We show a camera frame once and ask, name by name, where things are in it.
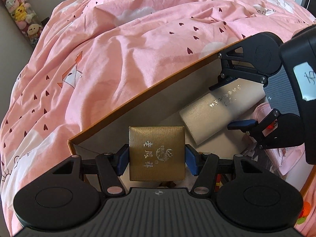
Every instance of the gold square jewelry box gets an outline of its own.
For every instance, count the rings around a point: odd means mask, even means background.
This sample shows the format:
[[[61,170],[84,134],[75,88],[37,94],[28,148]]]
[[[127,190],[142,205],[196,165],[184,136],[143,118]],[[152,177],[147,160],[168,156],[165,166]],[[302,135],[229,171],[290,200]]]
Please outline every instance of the gold square jewelry box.
[[[185,178],[184,126],[129,127],[130,180]]]

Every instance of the bed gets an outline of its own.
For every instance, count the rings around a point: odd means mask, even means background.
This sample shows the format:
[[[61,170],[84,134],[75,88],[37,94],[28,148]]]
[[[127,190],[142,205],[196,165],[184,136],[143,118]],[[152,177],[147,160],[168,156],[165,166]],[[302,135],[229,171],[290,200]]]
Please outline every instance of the bed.
[[[313,22],[315,17],[292,0],[67,0],[58,5],[17,77],[1,124],[0,192],[10,234],[21,229],[14,195],[71,155],[67,140],[208,54],[264,31],[285,42]]]

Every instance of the toy hanging storage bag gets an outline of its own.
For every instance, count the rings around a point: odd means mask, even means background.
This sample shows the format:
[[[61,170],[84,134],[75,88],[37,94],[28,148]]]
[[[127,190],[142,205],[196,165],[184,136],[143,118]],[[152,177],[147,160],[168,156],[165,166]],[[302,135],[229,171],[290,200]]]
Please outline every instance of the toy hanging storage bag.
[[[35,48],[43,26],[27,0],[2,0],[23,35]]]

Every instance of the ridged gray surface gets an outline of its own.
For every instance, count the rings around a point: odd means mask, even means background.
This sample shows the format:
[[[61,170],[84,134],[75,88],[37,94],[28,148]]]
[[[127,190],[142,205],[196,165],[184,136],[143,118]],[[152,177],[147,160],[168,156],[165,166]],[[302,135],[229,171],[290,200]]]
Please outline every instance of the ridged gray surface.
[[[108,200],[94,219],[78,228],[60,233],[40,233],[24,229],[16,236],[299,237],[301,235],[294,229],[278,233],[252,233],[239,229],[225,221],[210,201],[196,199],[188,195],[186,189],[135,188],[126,197]]]
[[[288,75],[282,66],[280,71],[269,77],[269,83],[263,90],[272,109],[277,109],[281,114],[292,113],[300,115]]]

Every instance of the white label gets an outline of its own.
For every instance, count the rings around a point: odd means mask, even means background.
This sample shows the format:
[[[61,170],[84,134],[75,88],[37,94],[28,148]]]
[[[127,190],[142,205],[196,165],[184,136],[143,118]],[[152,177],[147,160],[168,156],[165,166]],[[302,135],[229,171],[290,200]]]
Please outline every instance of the white label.
[[[312,67],[307,62],[304,62],[295,66],[293,71],[300,87],[303,100],[316,100],[316,74]]]

